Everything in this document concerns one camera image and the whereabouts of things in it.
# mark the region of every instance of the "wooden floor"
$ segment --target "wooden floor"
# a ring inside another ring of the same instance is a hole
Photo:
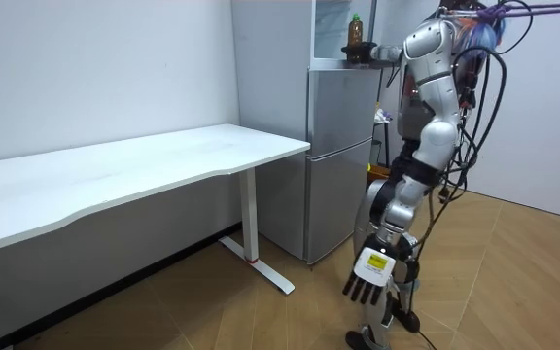
[[[421,210],[412,232],[426,224]],[[261,245],[296,285],[289,296],[215,244],[15,349],[348,349],[345,332],[363,322],[340,292],[351,241],[312,269]],[[560,217],[467,193],[438,223],[420,277],[415,306],[439,350],[560,349]],[[398,326],[391,337],[396,350],[429,349]]]

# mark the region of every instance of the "white desk frame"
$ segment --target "white desk frame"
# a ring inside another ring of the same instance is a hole
[[[309,148],[222,124],[0,160],[0,248],[116,205],[238,172],[245,247],[228,237],[221,242],[287,295],[295,286],[259,260],[254,168]]]

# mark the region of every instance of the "desk tabletop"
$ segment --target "desk tabletop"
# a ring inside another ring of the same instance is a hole
[[[0,160],[0,248],[97,211],[309,148],[221,124]]]

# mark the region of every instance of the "bottle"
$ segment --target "bottle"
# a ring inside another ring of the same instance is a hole
[[[360,46],[362,44],[362,21],[358,14],[354,14],[353,20],[349,23],[347,39],[348,47]]]

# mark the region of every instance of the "white label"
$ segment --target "white label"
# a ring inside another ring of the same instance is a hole
[[[384,287],[395,267],[395,260],[374,249],[365,247],[360,253],[354,272],[375,286]]]

